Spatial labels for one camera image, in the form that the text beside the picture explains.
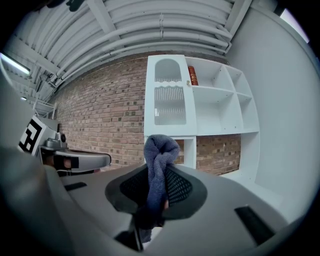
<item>white wall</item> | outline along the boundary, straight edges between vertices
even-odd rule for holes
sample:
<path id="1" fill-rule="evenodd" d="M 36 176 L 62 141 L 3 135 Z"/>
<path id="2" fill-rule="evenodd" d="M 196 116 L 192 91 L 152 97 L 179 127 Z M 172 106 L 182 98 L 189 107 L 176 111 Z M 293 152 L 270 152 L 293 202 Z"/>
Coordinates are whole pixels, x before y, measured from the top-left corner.
<path id="1" fill-rule="evenodd" d="M 320 183 L 320 78 L 308 45 L 275 14 L 250 8 L 227 54 L 249 82 L 260 125 L 255 183 L 301 216 Z"/>

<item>brick wall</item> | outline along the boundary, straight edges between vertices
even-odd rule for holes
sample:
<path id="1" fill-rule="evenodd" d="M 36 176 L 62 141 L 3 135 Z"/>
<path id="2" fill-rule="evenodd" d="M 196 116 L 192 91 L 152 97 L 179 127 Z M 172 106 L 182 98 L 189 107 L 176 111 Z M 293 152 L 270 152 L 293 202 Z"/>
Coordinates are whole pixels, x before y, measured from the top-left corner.
<path id="1" fill-rule="evenodd" d="M 105 169 L 143 162 L 144 102 L 149 55 L 184 54 L 224 59 L 186 52 L 149 52 L 116 59 L 77 77 L 50 101 L 57 103 L 56 119 L 71 149 L 108 153 L 112 164 Z M 183 141 L 177 162 L 183 162 Z M 237 170 L 240 136 L 197 138 L 197 168 L 221 174 Z"/>

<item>cubby compartment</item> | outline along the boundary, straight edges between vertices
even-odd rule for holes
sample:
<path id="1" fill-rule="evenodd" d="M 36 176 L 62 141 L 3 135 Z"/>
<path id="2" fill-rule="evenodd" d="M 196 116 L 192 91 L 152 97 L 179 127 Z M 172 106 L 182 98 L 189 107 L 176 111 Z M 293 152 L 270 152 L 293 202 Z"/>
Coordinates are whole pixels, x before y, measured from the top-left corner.
<path id="1" fill-rule="evenodd" d="M 159 60 L 155 64 L 155 82 L 180 82 L 181 78 L 181 70 L 179 64 L 170 58 L 165 58 Z"/>
<path id="2" fill-rule="evenodd" d="M 255 102 L 252 98 L 244 98 L 243 95 L 239 94 L 240 108 L 243 120 L 243 129 L 245 132 L 258 132 L 259 121 L 258 114 L 255 106 Z"/>
<path id="3" fill-rule="evenodd" d="M 154 124 L 156 126 L 186 124 L 183 87 L 160 86 L 154 89 Z"/>
<path id="4" fill-rule="evenodd" d="M 230 66 L 226 66 L 225 68 L 231 77 L 236 92 L 251 97 L 251 90 L 244 73 Z"/>
<path id="5" fill-rule="evenodd" d="M 194 67 L 199 86 L 233 90 L 232 81 L 223 64 L 193 57 L 185 59 L 188 66 Z"/>
<path id="6" fill-rule="evenodd" d="M 236 134 L 243 129 L 237 95 L 219 88 L 193 88 L 197 135 Z"/>

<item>black slot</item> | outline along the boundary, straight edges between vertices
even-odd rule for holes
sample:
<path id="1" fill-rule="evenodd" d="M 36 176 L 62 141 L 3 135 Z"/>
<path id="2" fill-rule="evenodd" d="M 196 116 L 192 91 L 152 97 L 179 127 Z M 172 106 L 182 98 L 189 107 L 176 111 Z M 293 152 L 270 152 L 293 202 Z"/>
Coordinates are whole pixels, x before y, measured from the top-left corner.
<path id="1" fill-rule="evenodd" d="M 73 184 L 69 184 L 69 185 L 65 185 L 64 188 L 66 191 L 70 191 L 70 190 L 76 190 L 76 189 L 80 189 L 83 187 L 86 187 L 87 184 L 84 182 L 77 182 L 77 183 L 73 183 Z"/>
<path id="2" fill-rule="evenodd" d="M 249 206 L 234 210 L 257 245 L 261 245 L 275 234 Z"/>

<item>white shelving unit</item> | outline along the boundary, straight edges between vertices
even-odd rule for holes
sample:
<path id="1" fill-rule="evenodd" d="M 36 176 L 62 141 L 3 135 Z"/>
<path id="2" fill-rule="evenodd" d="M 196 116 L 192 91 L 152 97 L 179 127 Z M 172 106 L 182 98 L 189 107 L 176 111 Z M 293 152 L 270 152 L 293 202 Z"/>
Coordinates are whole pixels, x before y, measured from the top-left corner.
<path id="1" fill-rule="evenodd" d="M 198 86 L 190 85 L 188 66 L 194 67 Z M 241 172 L 226 177 L 257 170 L 259 120 L 242 71 L 184 55 L 149 56 L 144 109 L 145 138 L 165 134 L 184 140 L 185 166 L 196 168 L 196 136 L 241 134 Z"/>

